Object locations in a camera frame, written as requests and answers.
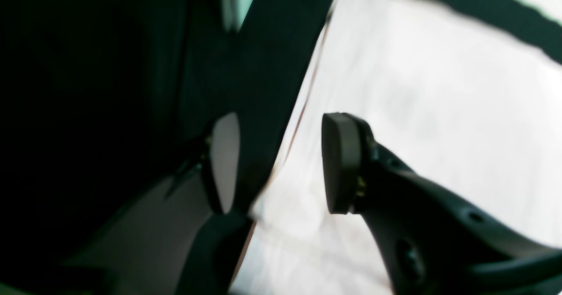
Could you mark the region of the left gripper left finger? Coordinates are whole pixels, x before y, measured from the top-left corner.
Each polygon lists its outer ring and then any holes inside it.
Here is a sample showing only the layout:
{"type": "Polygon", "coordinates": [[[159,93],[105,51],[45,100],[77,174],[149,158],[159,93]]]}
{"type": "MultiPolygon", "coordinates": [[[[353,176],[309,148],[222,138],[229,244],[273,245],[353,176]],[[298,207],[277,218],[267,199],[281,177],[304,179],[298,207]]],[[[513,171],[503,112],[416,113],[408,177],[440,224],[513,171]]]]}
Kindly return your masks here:
{"type": "Polygon", "coordinates": [[[121,209],[68,264],[109,273],[114,281],[96,294],[175,294],[199,229],[233,206],[240,148],[235,112],[212,121],[173,174],[121,209]]]}

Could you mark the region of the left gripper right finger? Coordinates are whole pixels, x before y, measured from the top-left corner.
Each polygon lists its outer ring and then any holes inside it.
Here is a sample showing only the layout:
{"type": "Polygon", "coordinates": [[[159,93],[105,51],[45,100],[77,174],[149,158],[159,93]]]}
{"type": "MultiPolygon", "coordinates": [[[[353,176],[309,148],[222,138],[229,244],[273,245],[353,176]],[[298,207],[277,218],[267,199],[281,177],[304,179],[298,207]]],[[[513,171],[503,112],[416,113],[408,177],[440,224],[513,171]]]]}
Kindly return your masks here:
{"type": "Polygon", "coordinates": [[[327,207],[360,215],[396,295],[559,295],[561,249],[517,233],[408,167],[369,124],[325,113],[327,207]]]}

